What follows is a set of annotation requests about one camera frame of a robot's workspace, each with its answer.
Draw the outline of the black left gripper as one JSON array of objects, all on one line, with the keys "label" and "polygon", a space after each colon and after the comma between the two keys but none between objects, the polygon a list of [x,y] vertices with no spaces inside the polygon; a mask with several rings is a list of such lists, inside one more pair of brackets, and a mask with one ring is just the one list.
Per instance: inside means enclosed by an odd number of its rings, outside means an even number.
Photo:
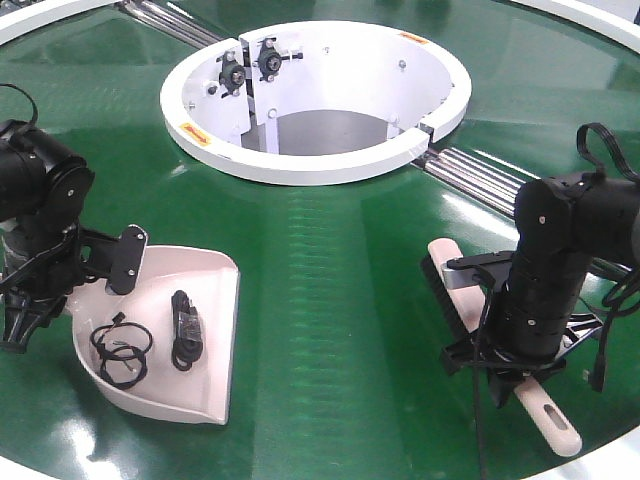
[{"label": "black left gripper", "polygon": [[34,331],[57,318],[67,296],[85,281],[81,229],[74,225],[52,247],[19,264],[21,257],[6,250],[1,281],[4,330],[1,349],[24,354]]}]

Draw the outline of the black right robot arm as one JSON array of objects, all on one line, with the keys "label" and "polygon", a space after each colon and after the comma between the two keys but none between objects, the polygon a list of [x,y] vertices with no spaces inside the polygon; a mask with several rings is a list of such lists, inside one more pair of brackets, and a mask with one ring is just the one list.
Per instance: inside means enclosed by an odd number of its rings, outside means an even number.
[{"label": "black right robot arm", "polygon": [[452,289],[486,287],[481,324],[443,351],[447,369],[480,366],[502,407],[526,374],[547,378],[562,369],[579,341],[568,325],[596,258],[639,268],[639,184],[582,172],[525,183],[515,199],[519,233],[513,251],[442,262]]}]

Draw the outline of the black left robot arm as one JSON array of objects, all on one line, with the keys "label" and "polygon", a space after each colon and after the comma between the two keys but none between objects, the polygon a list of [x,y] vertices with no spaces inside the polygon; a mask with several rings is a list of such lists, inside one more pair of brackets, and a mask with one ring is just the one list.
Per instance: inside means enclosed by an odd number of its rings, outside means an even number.
[{"label": "black left robot arm", "polygon": [[84,281],[79,215],[86,161],[34,125],[1,124],[2,349],[23,353]]}]

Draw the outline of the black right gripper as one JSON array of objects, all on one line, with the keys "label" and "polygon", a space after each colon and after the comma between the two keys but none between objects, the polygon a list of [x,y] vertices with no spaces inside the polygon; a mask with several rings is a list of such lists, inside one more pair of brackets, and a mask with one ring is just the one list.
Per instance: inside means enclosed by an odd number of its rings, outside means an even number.
[{"label": "black right gripper", "polygon": [[504,407],[526,374],[544,382],[567,366],[567,356],[589,338],[598,338],[603,321],[595,314],[572,314],[552,358],[539,360],[507,354],[492,346],[481,319],[480,326],[442,349],[440,361],[448,375],[463,367],[487,369],[489,393],[494,406]]}]

